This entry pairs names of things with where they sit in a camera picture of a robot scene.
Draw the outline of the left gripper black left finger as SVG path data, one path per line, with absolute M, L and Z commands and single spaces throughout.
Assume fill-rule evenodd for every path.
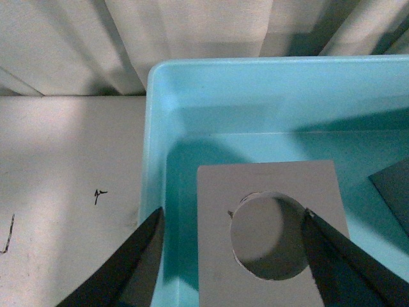
M 110 258 L 59 306 L 150 306 L 164 241 L 164 210 L 159 207 Z

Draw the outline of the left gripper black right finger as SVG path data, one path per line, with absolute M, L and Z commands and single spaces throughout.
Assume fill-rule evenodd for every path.
M 408 306 L 408 282 L 310 209 L 302 240 L 325 306 Z

